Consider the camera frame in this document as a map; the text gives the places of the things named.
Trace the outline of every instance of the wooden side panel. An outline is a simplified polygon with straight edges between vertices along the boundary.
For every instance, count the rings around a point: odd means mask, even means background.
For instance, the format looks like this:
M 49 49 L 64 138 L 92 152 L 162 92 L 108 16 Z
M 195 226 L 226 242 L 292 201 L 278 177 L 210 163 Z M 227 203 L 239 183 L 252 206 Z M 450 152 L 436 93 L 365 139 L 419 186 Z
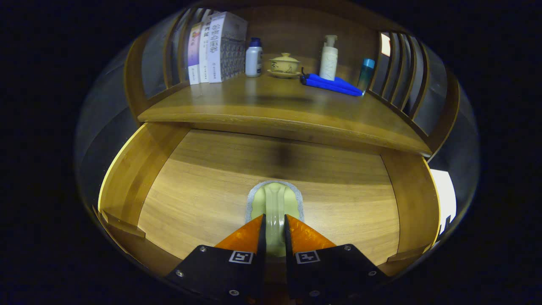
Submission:
M 428 248 L 438 236 L 440 204 L 427 162 L 421 156 L 397 150 L 384 150 L 381 157 L 399 212 L 397 253 Z
M 138 228 L 137 226 L 131 225 L 125 221 L 122 221 L 118 219 L 117 217 L 109 214 L 107 210 L 102 210 L 102 216 L 107 222 L 107 224 L 114 226 L 115 228 L 118 228 L 120 230 L 123 230 L 124 232 L 133 234 L 135 236 L 145 238 L 145 232 Z
M 154 274 L 166 276 L 182 262 L 182 259 L 167 253 L 148 239 L 137 237 L 108 224 L 104 219 L 104 214 L 98 213 L 94 206 L 92 210 L 106 233 L 119 248 Z
M 388 276 L 396 276 L 399 272 L 403 271 L 410 264 L 415 262 L 421 255 L 413 256 L 408 259 L 396 260 L 393 262 L 386 262 L 380 264 L 377 267 Z
M 408 251 L 404 251 L 404 252 L 400 252 L 398 254 L 392 255 L 388 257 L 388 263 L 395 262 L 397 260 L 409 259 L 412 257 L 419 257 L 420 255 L 422 255 L 423 252 L 427 250 L 428 247 L 429 245 L 425 245 L 416 249 L 412 249 L 412 250 L 408 250 Z
M 429 88 L 429 55 L 427 55 L 425 45 L 421 41 L 418 41 L 418 45 L 420 46 L 420 50 L 422 51 L 423 77 L 422 84 L 420 86 L 420 93 L 418 94 L 418 97 L 416 98 L 416 101 L 414 102 L 412 109 L 410 110 L 409 118 L 411 120 L 414 120 L 414 118 L 416 118 L 416 116 L 418 115 L 418 110 L 420 110 L 423 99 L 425 98 L 425 94 L 427 93 L 427 89 Z
M 151 31 L 152 28 L 141 34 L 132 43 L 126 57 L 126 62 L 124 63 L 124 91 L 128 100 L 128 106 L 135 120 L 137 120 L 138 115 L 152 106 L 145 97 L 143 75 L 141 72 L 143 51 Z
M 181 123 L 146 123 L 121 148 L 100 189 L 98 211 L 137 226 L 154 179 L 190 130 Z
M 459 112 L 459 83 L 448 67 L 446 67 L 446 77 L 448 79 L 446 103 L 444 104 L 437 125 L 426 141 L 427 146 L 433 151 L 431 158 L 436 155 L 450 135 L 451 129 L 454 127 L 455 120 L 457 119 L 457 113 Z

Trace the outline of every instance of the pump dispenser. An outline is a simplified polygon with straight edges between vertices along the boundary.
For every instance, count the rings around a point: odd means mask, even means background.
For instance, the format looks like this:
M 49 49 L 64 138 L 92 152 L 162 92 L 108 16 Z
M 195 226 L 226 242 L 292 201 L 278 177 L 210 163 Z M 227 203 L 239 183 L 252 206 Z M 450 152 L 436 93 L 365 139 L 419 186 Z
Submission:
M 335 80 L 335 72 L 337 71 L 337 58 L 339 50 L 333 45 L 337 40 L 337 35 L 326 35 L 326 42 L 322 49 L 322 61 L 320 64 L 320 77 L 327 80 Z

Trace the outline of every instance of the blue-green bottle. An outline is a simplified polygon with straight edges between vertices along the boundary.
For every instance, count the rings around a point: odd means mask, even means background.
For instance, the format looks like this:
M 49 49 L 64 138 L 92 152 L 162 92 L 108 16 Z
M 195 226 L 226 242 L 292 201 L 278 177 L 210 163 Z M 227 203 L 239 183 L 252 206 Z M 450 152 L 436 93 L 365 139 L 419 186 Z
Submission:
M 358 80 L 358 89 L 363 91 L 363 94 L 365 94 L 365 90 L 367 90 L 367 87 L 369 86 L 369 83 L 371 82 L 371 78 L 373 76 L 373 73 L 375 71 L 375 61 L 366 58 L 363 60 L 362 65 L 362 71 L 359 73 L 359 80 Z

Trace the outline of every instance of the wooden shelf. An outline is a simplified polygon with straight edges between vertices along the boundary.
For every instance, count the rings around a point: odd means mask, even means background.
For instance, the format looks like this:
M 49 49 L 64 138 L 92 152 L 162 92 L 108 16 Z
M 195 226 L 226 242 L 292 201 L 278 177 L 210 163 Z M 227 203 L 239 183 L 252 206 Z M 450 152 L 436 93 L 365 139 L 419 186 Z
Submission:
M 352 97 L 268 74 L 186 87 L 154 104 L 138 119 L 301 131 L 431 154 L 402 118 L 370 94 Z
M 241 227 L 249 191 L 266 180 L 294 184 L 305 223 L 334 243 L 354 244 L 377 265 L 397 253 L 397 203 L 379 154 L 231 132 L 186 134 L 152 184 L 138 227 L 184 259 Z

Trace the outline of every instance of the blue bottle cap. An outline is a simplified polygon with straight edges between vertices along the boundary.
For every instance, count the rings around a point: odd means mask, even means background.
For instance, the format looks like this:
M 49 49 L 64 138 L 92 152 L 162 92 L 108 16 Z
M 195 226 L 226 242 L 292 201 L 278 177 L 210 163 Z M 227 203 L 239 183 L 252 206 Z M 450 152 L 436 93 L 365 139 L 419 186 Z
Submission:
M 261 47 L 262 42 L 258 37 L 251 37 L 250 38 L 250 46 L 249 47 Z
M 370 58 L 366 58 L 366 59 L 363 60 L 363 65 L 368 66 L 371 69 L 374 69 L 375 68 L 375 61 L 370 59 Z

